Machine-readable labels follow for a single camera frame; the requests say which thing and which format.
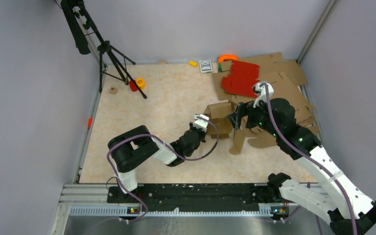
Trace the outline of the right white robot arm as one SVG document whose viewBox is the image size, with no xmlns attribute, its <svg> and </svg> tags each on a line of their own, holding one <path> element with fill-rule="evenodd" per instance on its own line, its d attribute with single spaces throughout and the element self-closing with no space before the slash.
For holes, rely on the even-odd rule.
<svg viewBox="0 0 376 235">
<path fill-rule="evenodd" d="M 301 185 L 284 173 L 268 178 L 268 197 L 292 201 L 325 221 L 336 235 L 363 235 L 376 224 L 376 200 L 364 194 L 333 162 L 320 140 L 299 125 L 295 109 L 283 98 L 239 103 L 227 116 L 235 129 L 258 127 L 276 139 L 277 146 L 305 168 L 324 194 Z"/>
</svg>

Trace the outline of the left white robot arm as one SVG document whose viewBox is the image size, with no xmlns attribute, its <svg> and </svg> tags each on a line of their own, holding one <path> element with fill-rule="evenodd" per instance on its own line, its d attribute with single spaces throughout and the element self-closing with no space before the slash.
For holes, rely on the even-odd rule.
<svg viewBox="0 0 376 235">
<path fill-rule="evenodd" d="M 136 168 L 139 165 L 149 158 L 157 159 L 167 166 L 183 163 L 184 158 L 191 157 L 200 144 L 205 142 L 206 131 L 206 127 L 191 123 L 189 130 L 178 140 L 165 144 L 152 137 L 148 128 L 141 125 L 111 139 L 107 146 L 121 182 L 119 197 L 125 202 L 132 202 L 137 197 Z"/>
</svg>

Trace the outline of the brown cardboard box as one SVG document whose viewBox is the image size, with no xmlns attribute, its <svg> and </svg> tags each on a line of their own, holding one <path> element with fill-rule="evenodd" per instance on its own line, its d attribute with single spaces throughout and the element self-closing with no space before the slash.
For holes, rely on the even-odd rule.
<svg viewBox="0 0 376 235">
<path fill-rule="evenodd" d="M 210 121 L 217 127 L 219 138 L 228 139 L 233 132 L 233 145 L 229 150 L 232 155 L 239 155 L 242 152 L 246 139 L 245 131 L 240 127 L 232 126 L 227 116 L 235 111 L 235 103 L 227 100 L 220 103 L 209 104 L 203 114 L 210 118 Z"/>
</svg>

